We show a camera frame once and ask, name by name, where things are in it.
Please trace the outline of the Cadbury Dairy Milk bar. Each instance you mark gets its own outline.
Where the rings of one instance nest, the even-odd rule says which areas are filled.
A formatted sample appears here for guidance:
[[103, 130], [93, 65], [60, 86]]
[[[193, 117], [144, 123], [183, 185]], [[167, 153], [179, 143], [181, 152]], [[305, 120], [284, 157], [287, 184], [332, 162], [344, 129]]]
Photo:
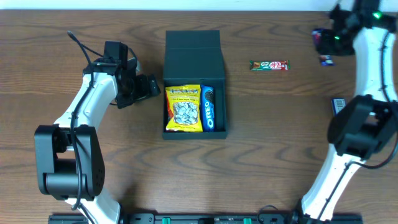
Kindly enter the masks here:
[[[315, 49], [317, 49], [320, 46], [320, 39], [322, 36], [322, 34], [321, 34], [322, 31], [323, 31], [322, 28], [312, 30], [312, 39], [313, 39]], [[319, 58], [320, 64], [323, 66], [334, 66], [335, 65], [332, 60], [332, 57], [330, 55], [318, 54], [318, 58]]]

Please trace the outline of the red snack packet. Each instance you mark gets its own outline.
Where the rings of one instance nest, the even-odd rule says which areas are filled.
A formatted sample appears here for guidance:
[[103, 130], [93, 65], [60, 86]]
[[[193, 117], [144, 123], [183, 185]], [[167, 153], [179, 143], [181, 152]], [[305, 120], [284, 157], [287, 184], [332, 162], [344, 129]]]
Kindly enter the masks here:
[[166, 124], [168, 124], [170, 122], [170, 120], [173, 118], [174, 114], [173, 114], [173, 109], [170, 108], [170, 100], [169, 100], [169, 95], [167, 93], [165, 94], [165, 99], [166, 99], [166, 107], [167, 107], [167, 122], [166, 122]]

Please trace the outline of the small blue barcode packet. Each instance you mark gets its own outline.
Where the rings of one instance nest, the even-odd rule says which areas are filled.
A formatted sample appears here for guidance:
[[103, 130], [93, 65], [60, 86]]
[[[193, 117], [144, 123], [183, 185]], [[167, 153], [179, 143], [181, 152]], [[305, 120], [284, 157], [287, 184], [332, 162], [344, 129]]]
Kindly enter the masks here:
[[336, 116], [345, 106], [346, 102], [344, 98], [333, 98], [331, 100], [332, 112]]

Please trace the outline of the yellow sunflower seed packet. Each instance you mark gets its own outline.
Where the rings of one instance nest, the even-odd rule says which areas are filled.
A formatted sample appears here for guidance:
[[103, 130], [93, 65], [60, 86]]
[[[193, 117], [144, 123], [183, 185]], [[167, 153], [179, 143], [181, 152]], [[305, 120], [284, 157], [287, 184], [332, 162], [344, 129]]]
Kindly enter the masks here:
[[201, 133], [200, 118], [200, 85], [168, 86], [165, 93], [169, 95], [173, 118], [165, 129], [167, 131]]

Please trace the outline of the green red KitKat bar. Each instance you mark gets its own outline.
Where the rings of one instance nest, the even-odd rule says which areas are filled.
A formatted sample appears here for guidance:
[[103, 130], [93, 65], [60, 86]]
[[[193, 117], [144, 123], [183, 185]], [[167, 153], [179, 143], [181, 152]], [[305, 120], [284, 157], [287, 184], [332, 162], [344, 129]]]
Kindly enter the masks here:
[[268, 70], [289, 70], [290, 63], [288, 60], [277, 61], [250, 61], [251, 71], [268, 71]]

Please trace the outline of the blue Oreo packet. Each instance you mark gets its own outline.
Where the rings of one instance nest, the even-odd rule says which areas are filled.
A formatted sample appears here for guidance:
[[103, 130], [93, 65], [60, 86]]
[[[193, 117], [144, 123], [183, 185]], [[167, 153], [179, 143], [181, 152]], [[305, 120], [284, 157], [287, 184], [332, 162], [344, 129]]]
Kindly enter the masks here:
[[201, 86], [201, 118], [204, 132], [215, 130], [215, 95], [211, 86]]

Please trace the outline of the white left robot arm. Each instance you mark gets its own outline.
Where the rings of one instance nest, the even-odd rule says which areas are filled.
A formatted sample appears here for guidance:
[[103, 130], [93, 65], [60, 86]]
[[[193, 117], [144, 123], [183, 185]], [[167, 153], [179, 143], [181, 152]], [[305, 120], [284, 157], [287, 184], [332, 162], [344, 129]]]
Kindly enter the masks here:
[[39, 190], [78, 210], [51, 215], [49, 223], [137, 223], [104, 187], [105, 165], [97, 130], [113, 100], [118, 108], [160, 94], [154, 75], [138, 75], [137, 61], [90, 63], [68, 109], [34, 133]]

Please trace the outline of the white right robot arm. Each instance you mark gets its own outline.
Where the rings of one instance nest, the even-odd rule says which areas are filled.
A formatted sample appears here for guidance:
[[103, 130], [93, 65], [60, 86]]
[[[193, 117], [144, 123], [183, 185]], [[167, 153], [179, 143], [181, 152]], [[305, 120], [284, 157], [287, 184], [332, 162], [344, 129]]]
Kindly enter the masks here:
[[333, 216], [334, 208], [349, 180], [359, 168], [374, 170], [390, 163], [370, 166], [366, 162], [397, 135], [397, 93], [392, 51], [397, 18], [380, 11], [380, 0], [357, 0], [350, 11], [339, 3], [329, 13], [331, 29], [315, 39], [321, 55], [356, 57], [354, 97], [330, 121], [328, 153], [310, 190], [299, 200], [289, 223], [350, 223], [356, 217]]

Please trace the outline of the black rectangular box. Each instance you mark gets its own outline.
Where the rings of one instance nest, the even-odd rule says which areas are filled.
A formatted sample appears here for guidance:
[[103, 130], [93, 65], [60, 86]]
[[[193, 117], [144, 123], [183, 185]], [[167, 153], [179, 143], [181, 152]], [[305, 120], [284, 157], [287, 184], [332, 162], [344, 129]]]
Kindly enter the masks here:
[[215, 130], [187, 133], [163, 130], [164, 140], [226, 139], [226, 73], [219, 30], [168, 30], [165, 33], [164, 87], [213, 87]]

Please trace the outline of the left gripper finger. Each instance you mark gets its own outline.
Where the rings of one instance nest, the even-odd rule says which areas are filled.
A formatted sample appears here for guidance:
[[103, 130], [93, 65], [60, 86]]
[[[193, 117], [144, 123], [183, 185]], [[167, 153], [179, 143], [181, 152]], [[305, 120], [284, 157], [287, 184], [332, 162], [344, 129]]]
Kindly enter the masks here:
[[144, 100], [150, 97], [150, 82], [147, 75], [142, 74], [136, 77], [135, 88], [136, 100]]
[[155, 78], [154, 74], [150, 74], [148, 76], [148, 81], [149, 81], [149, 91], [151, 96], [158, 96], [160, 95], [160, 88], [157, 84], [157, 80]]

